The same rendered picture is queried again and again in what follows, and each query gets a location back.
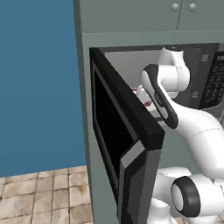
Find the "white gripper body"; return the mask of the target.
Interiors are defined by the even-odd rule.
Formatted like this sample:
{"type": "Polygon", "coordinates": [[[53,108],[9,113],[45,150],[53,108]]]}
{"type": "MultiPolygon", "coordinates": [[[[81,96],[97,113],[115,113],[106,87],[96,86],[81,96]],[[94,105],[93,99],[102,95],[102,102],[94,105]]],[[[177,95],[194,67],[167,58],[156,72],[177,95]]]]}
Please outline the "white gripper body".
{"type": "Polygon", "coordinates": [[[144,90],[143,86],[140,85],[136,90],[136,97],[139,99],[139,101],[147,108],[149,112],[152,114],[157,113],[157,109],[155,105],[152,102],[152,99],[147,94],[147,92],[144,90]]]}

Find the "black microwave door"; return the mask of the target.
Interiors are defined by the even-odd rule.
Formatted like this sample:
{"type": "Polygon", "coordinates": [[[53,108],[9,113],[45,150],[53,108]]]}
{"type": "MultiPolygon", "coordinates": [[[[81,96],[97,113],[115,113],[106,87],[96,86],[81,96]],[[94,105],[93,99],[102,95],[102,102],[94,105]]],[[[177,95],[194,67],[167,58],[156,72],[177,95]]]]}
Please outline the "black microwave door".
{"type": "Polygon", "coordinates": [[[98,48],[91,48],[93,127],[108,174],[116,216],[120,160],[137,142],[144,147],[143,183],[137,220],[146,224],[165,131],[98,48]]]}

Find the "black microwave oven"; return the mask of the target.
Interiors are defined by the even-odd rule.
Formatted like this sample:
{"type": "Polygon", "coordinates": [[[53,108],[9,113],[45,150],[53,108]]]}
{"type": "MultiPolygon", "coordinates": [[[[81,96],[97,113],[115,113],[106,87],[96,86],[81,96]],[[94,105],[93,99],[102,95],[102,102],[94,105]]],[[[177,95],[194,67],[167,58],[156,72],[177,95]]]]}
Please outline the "black microwave oven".
{"type": "MultiPolygon", "coordinates": [[[[158,64],[161,45],[99,47],[101,53],[136,91],[140,73],[149,64],[158,64]]],[[[184,61],[190,70],[190,83],[184,92],[173,94],[173,100],[193,109],[203,109],[219,118],[224,109],[224,50],[221,44],[177,45],[184,50],[184,61]]]]}

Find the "grey-green cupboard door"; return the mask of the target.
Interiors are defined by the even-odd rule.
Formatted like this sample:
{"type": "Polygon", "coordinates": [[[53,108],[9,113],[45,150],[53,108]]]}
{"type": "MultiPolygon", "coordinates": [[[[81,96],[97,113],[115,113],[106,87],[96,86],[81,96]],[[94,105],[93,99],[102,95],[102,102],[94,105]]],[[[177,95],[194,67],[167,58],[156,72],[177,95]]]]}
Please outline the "grey-green cupboard door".
{"type": "Polygon", "coordinates": [[[177,28],[182,0],[80,0],[84,33],[165,32],[177,28]],[[178,4],[177,11],[172,5],[178,4]]]}
{"type": "Polygon", "coordinates": [[[224,30],[224,0],[183,0],[178,30],[224,30]],[[196,9],[189,11],[189,4],[196,4],[196,9]]]}

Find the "grey-green cupboard housing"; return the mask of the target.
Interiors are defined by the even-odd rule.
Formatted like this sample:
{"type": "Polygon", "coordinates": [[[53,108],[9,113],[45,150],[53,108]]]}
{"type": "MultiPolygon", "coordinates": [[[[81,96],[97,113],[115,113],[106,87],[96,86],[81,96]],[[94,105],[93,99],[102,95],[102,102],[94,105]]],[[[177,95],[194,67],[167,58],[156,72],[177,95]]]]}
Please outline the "grey-green cupboard housing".
{"type": "MultiPolygon", "coordinates": [[[[224,30],[179,31],[178,21],[177,28],[172,31],[84,33],[81,28],[80,0],[73,0],[73,14],[80,76],[87,171],[94,224],[119,224],[116,216],[115,197],[109,183],[109,177],[103,163],[102,154],[93,127],[89,50],[91,48],[99,49],[99,47],[127,46],[166,46],[170,48],[190,44],[221,44],[221,49],[224,50],[224,30]]],[[[200,170],[186,146],[186,141],[175,129],[166,125],[158,111],[155,115],[151,112],[149,113],[164,130],[164,141],[157,172],[159,169],[164,168],[185,167],[190,173],[199,174],[200,170]]],[[[220,117],[215,118],[224,129],[224,109],[220,117]]],[[[175,207],[170,209],[170,214],[178,224],[188,224],[175,207]]]]}

